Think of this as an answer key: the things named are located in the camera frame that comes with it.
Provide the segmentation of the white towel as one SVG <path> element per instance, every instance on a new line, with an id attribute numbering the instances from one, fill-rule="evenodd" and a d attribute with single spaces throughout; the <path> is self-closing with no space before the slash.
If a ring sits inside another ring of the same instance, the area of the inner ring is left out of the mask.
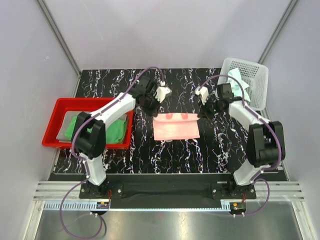
<path id="1" fill-rule="evenodd" d="M 236 79 L 236 81 L 235 81 L 233 78 L 230 78 L 230 77 L 227 78 L 227 83 L 230 83 L 231 91 L 234 94 L 234 96 L 235 97 L 242 97 L 243 96 L 243 93 L 241 90 L 241 87 L 242 87 L 244 90 L 244 100 L 250 103 L 251 98 L 247 92 L 250 85 L 242 80 L 240 70 L 238 68 L 234 68 L 234 69 L 230 70 L 227 75 Z"/>

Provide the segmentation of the pink towel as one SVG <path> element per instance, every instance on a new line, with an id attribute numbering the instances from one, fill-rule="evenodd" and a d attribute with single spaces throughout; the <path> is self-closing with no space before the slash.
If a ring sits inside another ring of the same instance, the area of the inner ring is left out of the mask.
<path id="1" fill-rule="evenodd" d="M 200 137 L 196 113 L 159 113 L 152 120 L 155 141 L 198 139 Z"/>

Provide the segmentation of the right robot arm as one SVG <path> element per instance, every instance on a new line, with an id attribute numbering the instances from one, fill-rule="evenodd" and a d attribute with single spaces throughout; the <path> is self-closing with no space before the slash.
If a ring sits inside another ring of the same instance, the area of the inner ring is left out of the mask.
<path id="1" fill-rule="evenodd" d="M 235 96 L 229 83 L 217 87 L 217 98 L 209 100 L 205 86 L 195 90 L 199 97 L 199 118 L 211 119 L 218 113 L 228 113 L 247 131 L 246 159 L 235 170 L 223 193 L 239 198 L 249 191 L 250 186 L 264 171 L 276 169 L 285 158 L 283 125 L 271 121 L 254 111 L 240 96 Z"/>

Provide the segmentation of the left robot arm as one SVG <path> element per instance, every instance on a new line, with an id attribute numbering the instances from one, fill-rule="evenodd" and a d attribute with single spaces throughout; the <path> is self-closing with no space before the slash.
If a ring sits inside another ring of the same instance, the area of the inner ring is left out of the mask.
<path id="1" fill-rule="evenodd" d="M 71 137 L 71 149 L 78 154 L 73 155 L 84 164 L 86 190 L 97 198 L 108 193 L 107 175 L 103 168 L 103 152 L 106 148 L 107 129 L 124 114 L 139 106 L 148 116 L 156 117 L 165 98 L 171 89 L 164 81 L 157 83 L 143 77 L 132 83 L 125 92 L 103 107 L 77 115 Z"/>

